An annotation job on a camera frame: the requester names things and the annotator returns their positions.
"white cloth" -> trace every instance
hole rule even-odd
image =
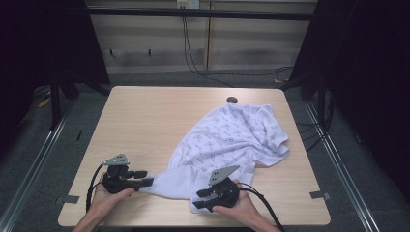
[[[229,103],[202,118],[178,144],[167,170],[141,191],[189,199],[193,213],[209,213],[191,203],[206,200],[196,192],[209,187],[215,169],[239,165],[229,178],[251,185],[255,165],[272,166],[289,154],[287,138],[270,105]]]

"finger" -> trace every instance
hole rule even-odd
[[[235,185],[238,186],[239,188],[242,187],[241,182],[239,182],[238,179],[235,179],[235,180],[233,180],[232,182],[235,183]]]
[[[119,199],[125,199],[127,197],[130,197],[134,192],[135,192],[135,190],[133,188],[127,188],[127,189],[124,189],[124,190],[118,192],[115,195]]]
[[[96,191],[106,191],[105,186],[102,182],[96,183]]]
[[[217,212],[220,215],[230,216],[230,209],[223,206],[214,206],[212,211]]]
[[[103,173],[102,173],[102,175],[100,176],[99,182],[102,182],[102,181],[103,181],[103,175],[104,175],[105,173],[106,173],[106,172],[103,172]]]

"small black object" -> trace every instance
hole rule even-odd
[[[212,208],[216,205],[232,208],[239,199],[239,189],[229,177],[207,189],[199,190],[196,194],[199,197],[206,197],[211,194],[217,196],[208,201],[192,202],[197,209],[207,208],[209,212],[212,212]]]
[[[55,199],[54,203],[57,205],[64,205],[65,203],[76,204],[78,202],[79,196],[66,195],[59,196]]]
[[[79,141],[79,138],[81,137],[82,134],[82,130],[79,131],[78,137],[77,137],[77,141]]]
[[[126,165],[110,165],[107,172],[103,175],[102,184],[110,193],[117,193],[124,189],[139,191],[143,187],[151,186],[154,183],[154,179],[145,178],[132,181],[128,179],[139,179],[146,176],[146,171],[128,171]]]
[[[238,103],[238,99],[235,97],[229,97],[226,99],[228,103]]]

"hand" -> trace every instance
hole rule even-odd
[[[233,182],[238,185],[239,189],[242,188],[242,186],[238,184],[237,180],[234,180]],[[234,207],[226,208],[223,206],[214,206],[212,211],[215,211],[221,215],[232,217],[255,231],[279,231],[273,224],[259,214],[256,207],[253,205],[248,192],[244,190],[240,191],[239,199]]]
[[[134,193],[133,188],[124,189],[116,194],[109,193],[103,184],[98,184],[94,191],[93,201],[87,214],[81,219],[74,231],[92,231],[123,199]]]

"electrical wire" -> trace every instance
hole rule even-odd
[[[298,123],[298,122],[296,122],[296,125],[300,125],[300,126],[317,126],[319,124],[317,124],[317,123]]]
[[[266,206],[266,208],[268,209],[269,213],[271,214],[272,218],[275,221],[275,224],[277,225],[278,229],[282,232],[284,232],[284,228],[281,225],[277,215],[275,214],[274,210],[272,209],[271,205],[269,204],[269,202],[265,199],[264,195],[262,195],[261,193],[259,193],[254,187],[245,184],[245,183],[238,183],[240,185],[244,185],[247,186],[249,188],[238,188],[238,190],[244,190],[244,191],[248,191],[251,192],[253,194],[255,194],[262,202],[263,204]]]
[[[185,61],[186,61],[186,63],[187,63],[188,68],[190,69],[190,71],[193,72],[193,73],[199,74],[200,76],[202,76],[202,77],[204,77],[204,78],[211,79],[211,80],[214,80],[214,81],[216,81],[216,82],[219,82],[219,83],[221,83],[221,84],[223,84],[223,85],[226,85],[226,86],[228,86],[228,87],[230,87],[230,88],[234,88],[232,85],[230,85],[230,84],[228,84],[228,83],[226,83],[226,82],[223,82],[223,81],[221,81],[221,80],[214,79],[214,78],[212,78],[212,77],[206,76],[206,75],[204,75],[203,73],[201,73],[201,72],[199,71],[199,69],[196,67],[195,63],[193,62],[192,53],[190,52],[190,39],[189,39],[189,36],[188,36],[187,19],[186,19],[185,17],[183,17],[182,20],[183,20],[183,24],[184,24],[184,52],[185,52]],[[193,65],[194,70],[192,69],[192,67],[190,66],[190,62],[188,61],[187,46],[188,46],[188,51],[189,51],[189,54],[190,54],[190,61],[192,62],[192,65]]]
[[[328,110],[327,110],[327,119],[326,119],[325,122],[324,122],[325,125],[324,125],[323,133],[322,133],[322,135],[319,136],[319,138],[318,138],[312,145],[310,145],[310,146],[306,149],[307,153],[308,153],[313,147],[315,147],[315,146],[320,142],[320,140],[322,140],[322,139],[328,134],[329,129],[330,129],[330,126],[331,126],[331,123],[332,123],[332,119],[333,119],[334,105],[335,105],[335,101],[334,101],[333,96],[331,96],[330,102],[329,102],[329,105],[328,105]]]
[[[103,182],[98,182],[95,185],[93,185],[93,188],[95,188],[97,185],[102,184]]]
[[[300,130],[299,133],[302,134],[302,133],[307,132],[307,131],[310,131],[310,130],[312,130],[312,129],[314,129],[314,125],[311,125],[310,127],[306,128],[306,129],[304,129],[304,130]]]
[[[94,185],[94,182],[96,180],[97,174],[99,174],[100,169],[102,169],[103,164],[100,164],[100,166],[97,168],[96,172],[94,173],[93,179],[91,179],[90,187],[88,188],[87,192],[87,199],[85,201],[85,212],[88,212],[88,210],[91,207],[91,197],[93,196],[93,190],[96,185]]]
[[[314,137],[316,137],[316,136],[317,136],[317,133],[314,134],[314,135],[311,135],[311,136],[309,136],[309,137],[306,137],[306,138],[302,139],[302,141],[308,141],[308,140],[310,140],[310,139],[312,139],[312,138],[314,138]]]
[[[278,77],[278,73],[284,72],[286,70],[289,69],[293,69],[293,66],[288,66],[288,67],[281,67],[276,69],[274,72],[264,72],[264,73],[235,73],[235,72],[213,72],[213,73],[203,73],[201,72],[195,65],[195,63],[193,62],[193,57],[192,57],[192,53],[190,50],[190,39],[189,39],[189,35],[188,35],[188,25],[187,25],[187,19],[185,17],[183,17],[183,24],[184,24],[184,52],[185,52],[185,61],[187,63],[188,68],[190,69],[191,72],[196,73],[201,75],[204,78],[208,78],[214,81],[217,81],[223,85],[229,86],[231,88],[233,88],[232,85],[223,82],[221,80],[218,79],[214,79],[212,77],[209,77],[210,75],[245,75],[245,76],[263,76],[263,75],[275,75],[276,76],[276,80],[277,80],[277,85],[275,86],[275,88],[278,88],[278,84],[279,84],[279,77]],[[188,54],[190,55],[190,62],[192,63],[193,68],[190,66],[190,62],[188,60]]]

